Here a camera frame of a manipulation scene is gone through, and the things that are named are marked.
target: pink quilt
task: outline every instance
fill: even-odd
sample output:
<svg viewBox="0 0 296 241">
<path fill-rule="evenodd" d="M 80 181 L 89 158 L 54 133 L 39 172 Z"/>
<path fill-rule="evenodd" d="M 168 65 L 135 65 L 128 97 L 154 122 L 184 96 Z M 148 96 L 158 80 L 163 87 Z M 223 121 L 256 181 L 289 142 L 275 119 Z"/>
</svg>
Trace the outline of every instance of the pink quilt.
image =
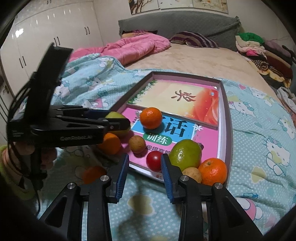
<svg viewBox="0 0 296 241">
<path fill-rule="evenodd" d="M 137 61 L 145 55 L 162 52 L 170 47 L 167 38 L 156 34 L 143 34 L 131 38 L 123 38 L 105 47 L 79 48 L 74 51 L 69 62 L 91 53 L 101 56 L 113 56 L 124 66 Z"/>
</svg>

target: bed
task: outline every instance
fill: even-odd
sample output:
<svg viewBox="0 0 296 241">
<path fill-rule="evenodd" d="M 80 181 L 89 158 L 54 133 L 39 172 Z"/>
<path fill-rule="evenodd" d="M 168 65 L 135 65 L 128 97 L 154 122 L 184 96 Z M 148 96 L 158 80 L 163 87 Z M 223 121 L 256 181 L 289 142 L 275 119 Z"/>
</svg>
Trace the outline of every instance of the bed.
<svg viewBox="0 0 296 241">
<path fill-rule="evenodd" d="M 120 33 L 158 30 L 157 34 L 170 38 L 187 30 L 211 38 L 221 48 L 171 44 L 169 49 L 126 67 L 114 57 L 92 53 L 68 63 L 52 104 L 107 110 L 150 71 L 159 69 L 222 80 L 234 139 L 228 190 L 265 233 L 296 204 L 296 130 L 274 91 L 233 51 L 239 26 L 238 17 L 193 11 L 151 13 L 120 20 Z M 44 182 L 47 191 L 42 194 L 41 213 L 65 184 L 81 183 L 81 172 L 96 163 L 98 160 L 88 147 L 59 150 L 54 168 Z M 113 240 L 178 239 L 180 217 L 160 183 L 130 173 L 121 202 L 109 205 L 109 209 Z M 206 216 L 204 230 L 206 235 Z"/>
</svg>

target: beige bed sheet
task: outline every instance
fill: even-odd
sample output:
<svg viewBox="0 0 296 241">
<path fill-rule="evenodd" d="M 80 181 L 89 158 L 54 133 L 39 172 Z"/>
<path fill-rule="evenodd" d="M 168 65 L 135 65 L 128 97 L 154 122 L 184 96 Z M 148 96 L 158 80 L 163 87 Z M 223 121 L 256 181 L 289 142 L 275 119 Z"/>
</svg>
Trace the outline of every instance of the beige bed sheet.
<svg viewBox="0 0 296 241">
<path fill-rule="evenodd" d="M 261 90 L 279 101 L 261 75 L 238 53 L 229 49 L 193 48 L 171 44 L 169 49 L 147 56 L 127 69 L 172 69 L 196 75 L 220 77 Z"/>
</svg>

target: human hand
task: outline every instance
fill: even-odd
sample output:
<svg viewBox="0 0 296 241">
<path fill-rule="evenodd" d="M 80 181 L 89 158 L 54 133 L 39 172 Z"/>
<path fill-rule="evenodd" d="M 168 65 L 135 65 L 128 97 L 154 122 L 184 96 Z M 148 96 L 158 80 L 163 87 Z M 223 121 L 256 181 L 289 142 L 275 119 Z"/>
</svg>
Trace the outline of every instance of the human hand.
<svg viewBox="0 0 296 241">
<path fill-rule="evenodd" d="M 26 155 L 30 155 L 35 151 L 35 147 L 33 145 L 29 145 L 25 142 L 16 142 L 15 143 L 15 147 L 17 149 L 17 151 L 19 152 L 19 154 L 21 156 L 26 156 Z M 12 161 L 15 163 L 15 165 L 17 166 L 17 168 L 20 169 L 20 162 L 17 159 L 16 155 L 14 154 L 13 150 L 11 147 L 9 147 L 10 149 L 10 155 L 12 158 Z M 53 161 L 57 158 L 57 151 L 55 148 L 42 148 L 41 151 L 41 169 L 50 169 L 53 167 Z M 19 173 L 13 166 L 13 164 L 11 163 L 11 160 L 9 158 L 8 155 L 8 148 L 6 148 L 3 152 L 2 152 L 2 161 L 4 163 L 5 169 L 8 172 L 8 174 L 10 175 L 10 177 L 13 179 L 13 181 L 18 184 L 22 174 Z"/>
</svg>

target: orange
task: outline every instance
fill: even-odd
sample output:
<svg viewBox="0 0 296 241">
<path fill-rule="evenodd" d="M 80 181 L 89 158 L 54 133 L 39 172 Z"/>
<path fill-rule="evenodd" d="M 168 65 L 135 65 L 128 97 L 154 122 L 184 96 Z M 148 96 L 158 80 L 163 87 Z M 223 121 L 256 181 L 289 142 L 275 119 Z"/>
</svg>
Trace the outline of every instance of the orange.
<svg viewBox="0 0 296 241">
<path fill-rule="evenodd" d="M 107 133 L 104 136 L 103 143 L 98 144 L 97 147 L 107 155 L 115 155 L 121 148 L 121 142 L 116 135 Z"/>
<path fill-rule="evenodd" d="M 209 158 L 198 167 L 202 174 L 202 184 L 212 186 L 214 183 L 224 183 L 227 178 L 227 167 L 218 158 Z"/>
<path fill-rule="evenodd" d="M 82 179 L 84 184 L 89 184 L 106 174 L 107 172 L 104 168 L 100 166 L 94 166 L 94 167 L 88 168 L 83 172 Z"/>
<path fill-rule="evenodd" d="M 159 109 L 154 107 L 146 108 L 140 114 L 142 126 L 148 130 L 156 129 L 163 121 L 163 115 Z"/>
</svg>

